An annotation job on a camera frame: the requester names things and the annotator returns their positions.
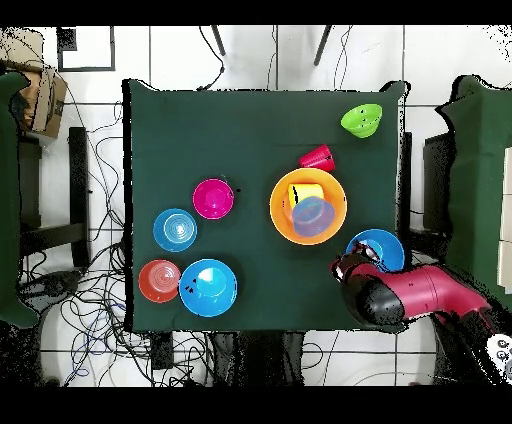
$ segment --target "yellow cup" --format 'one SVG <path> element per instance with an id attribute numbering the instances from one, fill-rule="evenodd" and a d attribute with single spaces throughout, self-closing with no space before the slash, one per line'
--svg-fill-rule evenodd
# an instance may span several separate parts
<path id="1" fill-rule="evenodd" d="M 290 184 L 288 186 L 288 199 L 292 210 L 301 200 L 312 196 L 324 198 L 324 190 L 320 184 Z"/>

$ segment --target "blue cup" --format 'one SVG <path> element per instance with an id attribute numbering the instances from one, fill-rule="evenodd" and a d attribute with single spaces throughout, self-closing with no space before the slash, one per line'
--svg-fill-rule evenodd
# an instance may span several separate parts
<path id="1" fill-rule="evenodd" d="M 334 215 L 329 202 L 316 196 L 306 197 L 293 208 L 293 229 L 302 237 L 314 237 L 331 225 Z"/>

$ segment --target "green bowl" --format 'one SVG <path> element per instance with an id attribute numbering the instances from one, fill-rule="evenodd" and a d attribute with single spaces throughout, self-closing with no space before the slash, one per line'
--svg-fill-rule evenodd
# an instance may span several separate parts
<path id="1" fill-rule="evenodd" d="M 382 106 L 376 104 L 360 105 L 343 115 L 341 126 L 356 137 L 366 138 L 377 131 L 381 118 Z"/>

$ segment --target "red bowl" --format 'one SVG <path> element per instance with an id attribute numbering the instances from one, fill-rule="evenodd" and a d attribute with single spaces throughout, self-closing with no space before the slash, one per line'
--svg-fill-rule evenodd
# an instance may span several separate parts
<path id="1" fill-rule="evenodd" d="M 151 302 L 164 303 L 178 294 L 181 273 L 172 262 L 157 259 L 148 262 L 139 273 L 139 289 Z"/>

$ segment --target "chair leg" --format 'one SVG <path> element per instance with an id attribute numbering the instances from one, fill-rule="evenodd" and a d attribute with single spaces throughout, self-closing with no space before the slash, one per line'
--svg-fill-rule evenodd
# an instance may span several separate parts
<path id="1" fill-rule="evenodd" d="M 219 29 L 217 25 L 210 25 L 212 27 L 213 35 L 215 36 L 215 41 L 217 42 L 217 46 L 219 47 L 219 52 L 221 56 L 226 55 L 226 51 L 224 50 L 224 45 L 222 44 L 222 40 L 220 38 Z"/>
<path id="2" fill-rule="evenodd" d="M 315 57 L 315 66 L 318 66 L 320 63 L 320 59 L 322 58 L 322 53 L 324 52 L 325 43 L 327 42 L 327 38 L 329 37 L 329 33 L 331 32 L 332 25 L 326 25 L 324 28 L 324 33 L 322 35 L 322 39 L 320 40 L 320 45 L 318 46 L 318 50 L 316 51 Z"/>

